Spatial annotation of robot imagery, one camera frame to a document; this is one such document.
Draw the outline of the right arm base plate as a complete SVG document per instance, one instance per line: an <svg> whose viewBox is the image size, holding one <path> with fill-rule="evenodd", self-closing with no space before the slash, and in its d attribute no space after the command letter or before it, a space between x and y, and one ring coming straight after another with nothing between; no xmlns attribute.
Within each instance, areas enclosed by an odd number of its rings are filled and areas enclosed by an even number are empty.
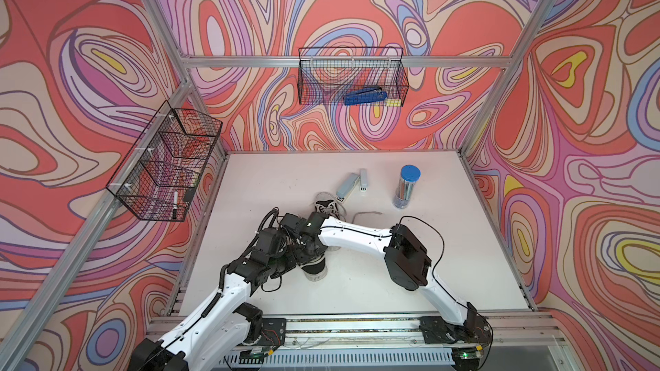
<svg viewBox="0 0 660 371"><path fill-rule="evenodd" d="M493 342L493 328L479 315L468 318L460 326L440 316L423 316L419 318L419 331L427 345L490 345Z"/></svg>

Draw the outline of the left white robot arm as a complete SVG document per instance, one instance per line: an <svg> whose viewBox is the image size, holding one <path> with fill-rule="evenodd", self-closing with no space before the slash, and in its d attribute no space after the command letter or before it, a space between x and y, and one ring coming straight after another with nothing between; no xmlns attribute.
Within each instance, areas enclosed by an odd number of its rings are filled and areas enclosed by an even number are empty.
<svg viewBox="0 0 660 371"><path fill-rule="evenodd" d="M296 267L280 228L258 231L249 248L221 269L218 288L192 314L159 340L134 349L130 370L210 370L238 345L261 345L255 357L269 357L283 344L283 330L266 323L249 303L269 278Z"/></svg>

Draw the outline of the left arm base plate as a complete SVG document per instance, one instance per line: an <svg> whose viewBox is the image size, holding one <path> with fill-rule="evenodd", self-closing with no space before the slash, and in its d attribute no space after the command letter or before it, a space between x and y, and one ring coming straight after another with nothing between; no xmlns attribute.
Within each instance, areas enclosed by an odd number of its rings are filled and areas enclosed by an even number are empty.
<svg viewBox="0 0 660 371"><path fill-rule="evenodd" d="M216 349L232 350L237 346L279 347L285 343L287 319L267 317L250 322L245 317L232 314L208 339Z"/></svg>

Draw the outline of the black canvas sneaker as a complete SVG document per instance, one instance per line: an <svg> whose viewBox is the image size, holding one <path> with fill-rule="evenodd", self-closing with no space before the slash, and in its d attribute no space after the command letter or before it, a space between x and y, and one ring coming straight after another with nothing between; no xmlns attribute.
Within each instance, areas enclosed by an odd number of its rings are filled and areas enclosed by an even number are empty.
<svg viewBox="0 0 660 371"><path fill-rule="evenodd" d="M327 261L325 256L310 261L309 263L301 266L302 272L307 280L311 282L319 282L328 274Z"/></svg>
<svg viewBox="0 0 660 371"><path fill-rule="evenodd" d="M315 212L332 216L340 221L347 222L347 210L342 202L331 192L318 192L312 203Z"/></svg>

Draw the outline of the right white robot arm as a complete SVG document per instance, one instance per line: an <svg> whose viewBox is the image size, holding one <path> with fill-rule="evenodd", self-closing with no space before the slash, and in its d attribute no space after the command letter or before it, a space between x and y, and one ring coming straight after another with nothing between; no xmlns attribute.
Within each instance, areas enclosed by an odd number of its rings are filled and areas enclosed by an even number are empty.
<svg viewBox="0 0 660 371"><path fill-rule="evenodd" d="M311 278L320 277L326 269L325 253L330 247L367 254L384 262L390 279L398 286L421 292L444 322L471 333L477 326L476 308L453 296L436 278L427 248L402 223L389 229L368 228L319 212L307 219L287 213L278 228L288 237L287 254Z"/></svg>

